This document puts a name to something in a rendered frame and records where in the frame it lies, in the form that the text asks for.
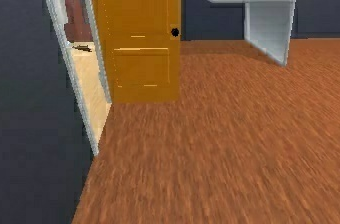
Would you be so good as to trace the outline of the orange wooden room door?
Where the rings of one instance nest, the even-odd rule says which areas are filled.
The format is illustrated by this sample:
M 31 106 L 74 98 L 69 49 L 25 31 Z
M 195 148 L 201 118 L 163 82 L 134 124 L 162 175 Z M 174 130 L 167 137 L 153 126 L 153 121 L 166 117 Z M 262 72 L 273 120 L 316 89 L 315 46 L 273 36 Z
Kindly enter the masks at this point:
M 177 99 L 181 0 L 93 0 L 93 6 L 111 100 Z

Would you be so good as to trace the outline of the white desk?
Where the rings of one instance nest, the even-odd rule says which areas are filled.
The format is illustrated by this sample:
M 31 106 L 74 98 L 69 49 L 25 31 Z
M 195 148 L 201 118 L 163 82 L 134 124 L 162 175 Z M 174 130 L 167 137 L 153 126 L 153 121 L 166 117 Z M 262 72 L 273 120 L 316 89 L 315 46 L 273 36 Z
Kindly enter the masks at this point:
M 244 39 L 279 65 L 287 65 L 296 0 L 208 1 L 218 5 L 243 3 Z

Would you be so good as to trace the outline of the white door frame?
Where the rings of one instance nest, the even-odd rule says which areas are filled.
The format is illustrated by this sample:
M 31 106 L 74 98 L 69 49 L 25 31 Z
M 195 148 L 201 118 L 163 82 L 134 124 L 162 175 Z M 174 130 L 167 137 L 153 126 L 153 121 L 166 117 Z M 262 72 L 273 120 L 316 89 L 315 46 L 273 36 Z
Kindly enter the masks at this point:
M 93 155 L 97 156 L 100 151 L 101 135 L 112 103 L 106 81 L 93 4 L 91 0 L 84 1 L 94 40 L 94 43 L 90 42 L 91 52 L 87 54 L 74 49 L 75 44 L 68 43 L 64 31 L 65 20 L 63 17 L 66 11 L 63 9 L 63 0 L 45 0 Z

